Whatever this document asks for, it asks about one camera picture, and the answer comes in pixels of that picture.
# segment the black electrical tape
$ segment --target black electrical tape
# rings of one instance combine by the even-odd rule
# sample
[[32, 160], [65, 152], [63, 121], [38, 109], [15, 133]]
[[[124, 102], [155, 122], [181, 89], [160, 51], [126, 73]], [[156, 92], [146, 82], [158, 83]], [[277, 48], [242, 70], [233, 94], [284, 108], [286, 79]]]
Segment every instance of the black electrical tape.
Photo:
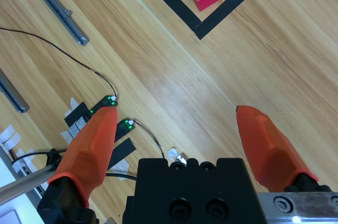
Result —
[[203, 22], [181, 1], [163, 0], [201, 40], [244, 0], [226, 0]]
[[87, 105], [82, 102], [79, 104], [78, 107], [75, 108], [75, 110], [73, 110], [67, 117], [65, 117], [64, 121], [67, 123], [68, 127], [71, 127], [77, 120], [85, 116], [88, 111], [89, 109], [87, 108]]
[[127, 138], [125, 141], [123, 141], [121, 144], [115, 147], [114, 150], [112, 151], [108, 169], [110, 169], [115, 164], [122, 161], [125, 157], [127, 157], [129, 154], [131, 154], [135, 150], [136, 150], [136, 147], [133, 145], [130, 138]]

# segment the wood grain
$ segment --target wood grain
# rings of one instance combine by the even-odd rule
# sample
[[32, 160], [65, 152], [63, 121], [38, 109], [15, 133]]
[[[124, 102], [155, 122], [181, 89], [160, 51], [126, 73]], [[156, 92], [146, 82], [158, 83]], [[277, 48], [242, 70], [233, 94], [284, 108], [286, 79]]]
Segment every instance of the wood grain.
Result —
[[[253, 105], [289, 137], [320, 183], [338, 190], [335, 0], [246, 0], [202, 41], [162, 0], [60, 2], [90, 38], [86, 46], [42, 0], [0, 0], [0, 25], [41, 35], [106, 74], [119, 90], [119, 117], [145, 123], [165, 152], [176, 147], [200, 162], [245, 158], [234, 109]], [[1, 69], [31, 107], [18, 114], [0, 95], [0, 130], [12, 124], [22, 135], [15, 149], [66, 147], [60, 132], [71, 97], [91, 106], [109, 88], [32, 37], [1, 31], [0, 47]], [[135, 174], [140, 158], [160, 152], [141, 129], [130, 136], [137, 151], [126, 160]], [[33, 159], [39, 168], [44, 162]], [[105, 179], [91, 197], [101, 221], [121, 223], [134, 186]]]

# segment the black cable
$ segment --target black cable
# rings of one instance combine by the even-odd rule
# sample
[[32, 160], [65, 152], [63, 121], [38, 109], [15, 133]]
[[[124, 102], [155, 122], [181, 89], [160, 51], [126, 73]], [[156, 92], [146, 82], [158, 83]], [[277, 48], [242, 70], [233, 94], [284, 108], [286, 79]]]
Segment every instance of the black cable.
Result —
[[162, 158], [165, 158], [163, 150], [162, 150], [162, 145], [159, 143], [159, 141], [157, 140], [156, 136], [140, 121], [138, 121], [137, 119], [133, 119], [133, 121], [139, 126], [141, 127], [147, 134], [150, 135], [150, 137], [155, 141], [156, 145], [158, 146], [159, 150], [161, 151], [162, 154]]
[[112, 176], [115, 178], [126, 178], [126, 179], [131, 179], [136, 181], [136, 177], [132, 175], [126, 175], [126, 174], [117, 174], [117, 173], [106, 173], [106, 176]]
[[4, 27], [0, 27], [0, 30], [7, 30], [7, 31], [11, 31], [11, 32], [18, 32], [18, 33], [23, 33], [23, 34], [26, 34], [26, 35], [31, 35], [35, 38], [38, 38], [48, 44], [50, 44], [51, 46], [55, 47], [56, 49], [58, 49], [59, 51], [61, 51], [63, 54], [65, 54], [68, 58], [72, 59], [73, 61], [75, 61], [76, 63], [80, 64], [81, 66], [87, 68], [88, 70], [94, 72], [96, 75], [100, 76], [101, 79], [103, 79], [107, 84], [109, 84], [109, 86], [111, 87], [111, 89], [113, 90], [114, 92], [114, 95], [116, 96], [117, 98], [117, 93], [116, 93], [116, 90], [115, 88], [113, 87], [113, 85], [111, 84], [111, 82], [107, 79], [106, 76], [104, 76], [102, 73], [98, 72], [97, 70], [87, 66], [86, 64], [80, 62], [79, 60], [77, 60], [76, 58], [72, 57], [70, 54], [68, 54], [67, 52], [63, 51], [61, 48], [59, 48], [58, 46], [56, 46], [55, 44], [53, 44], [52, 42], [48, 41], [47, 39], [45, 38], [42, 38], [38, 35], [35, 35], [33, 33], [29, 33], [29, 32], [26, 32], [26, 31], [22, 31], [22, 30], [12, 30], [12, 29], [6, 29]]
[[67, 149], [57, 150], [57, 151], [49, 151], [49, 152], [34, 152], [29, 154], [21, 155], [20, 157], [16, 158], [14, 161], [12, 161], [12, 165], [17, 162], [18, 160], [21, 160], [25, 157], [32, 156], [32, 155], [38, 155], [38, 154], [60, 154], [64, 153]]

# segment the black tape square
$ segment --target black tape square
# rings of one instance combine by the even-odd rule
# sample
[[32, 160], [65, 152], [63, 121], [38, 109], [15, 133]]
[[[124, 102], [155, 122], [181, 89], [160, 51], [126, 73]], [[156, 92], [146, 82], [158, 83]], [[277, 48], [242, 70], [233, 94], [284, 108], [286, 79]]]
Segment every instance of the black tape square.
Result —
[[163, 0], [201, 40], [245, 0], [225, 0], [201, 21], [181, 0]]

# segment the metal rail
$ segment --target metal rail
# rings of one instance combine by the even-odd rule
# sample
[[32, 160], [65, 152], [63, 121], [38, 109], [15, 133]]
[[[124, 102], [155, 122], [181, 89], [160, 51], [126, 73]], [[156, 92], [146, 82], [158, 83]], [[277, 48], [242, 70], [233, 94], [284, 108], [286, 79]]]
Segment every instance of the metal rail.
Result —
[[79, 45], [86, 45], [89, 39], [71, 19], [72, 12], [64, 8], [58, 0], [44, 0], [63, 26], [69, 31]]
[[5, 94], [11, 104], [19, 113], [25, 113], [29, 110], [28, 104], [21, 97], [18, 91], [8, 80], [7, 76], [0, 69], [0, 91]]

